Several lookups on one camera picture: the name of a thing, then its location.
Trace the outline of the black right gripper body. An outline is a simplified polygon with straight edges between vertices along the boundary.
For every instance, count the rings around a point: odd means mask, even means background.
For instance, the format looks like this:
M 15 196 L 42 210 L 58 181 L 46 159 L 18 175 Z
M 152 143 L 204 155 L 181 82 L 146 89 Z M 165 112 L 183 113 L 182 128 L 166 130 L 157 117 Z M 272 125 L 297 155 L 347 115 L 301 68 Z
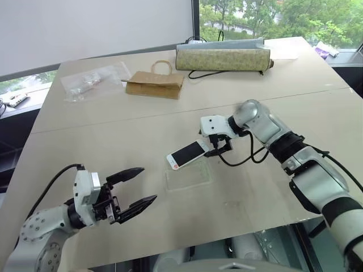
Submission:
M 226 139 L 229 139 L 231 141 L 231 138 L 224 134 L 212 134 L 209 136 L 209 140 L 211 144 L 213 145 L 214 149 L 222 148 L 220 147 L 220 143 L 225 142 Z

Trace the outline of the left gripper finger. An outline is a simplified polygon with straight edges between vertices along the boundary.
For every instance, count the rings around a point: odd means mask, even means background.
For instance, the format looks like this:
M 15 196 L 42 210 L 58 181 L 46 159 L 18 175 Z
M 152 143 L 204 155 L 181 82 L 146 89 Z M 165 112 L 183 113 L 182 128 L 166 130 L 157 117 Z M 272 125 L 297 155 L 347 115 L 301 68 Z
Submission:
M 125 169 L 125 170 L 117 172 L 111 176 L 108 176 L 106 178 L 106 182 L 108 184 L 118 184 L 120 182 L 126 182 L 130 179 L 133 179 L 134 177 L 139 175 L 144 170 L 145 169 L 143 167 L 134 167 L 134 168 Z
M 142 213 L 146 208 L 148 208 L 157 198 L 157 195 L 151 195 L 149 197 L 144 197 L 134 203 L 132 203 L 127 209 L 119 213 L 117 217 L 117 222 L 123 224 L 135 216 Z

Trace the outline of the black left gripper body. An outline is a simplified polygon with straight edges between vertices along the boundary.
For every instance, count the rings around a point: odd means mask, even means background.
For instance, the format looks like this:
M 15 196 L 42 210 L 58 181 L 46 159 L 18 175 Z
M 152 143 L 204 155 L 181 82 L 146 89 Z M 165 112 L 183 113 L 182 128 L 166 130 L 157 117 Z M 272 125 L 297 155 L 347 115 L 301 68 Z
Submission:
M 112 195 L 113 185 L 105 183 L 101 186 L 96 202 L 92 205 L 95 220 L 108 220 L 109 224 L 117 222 L 121 214 L 116 196 Z

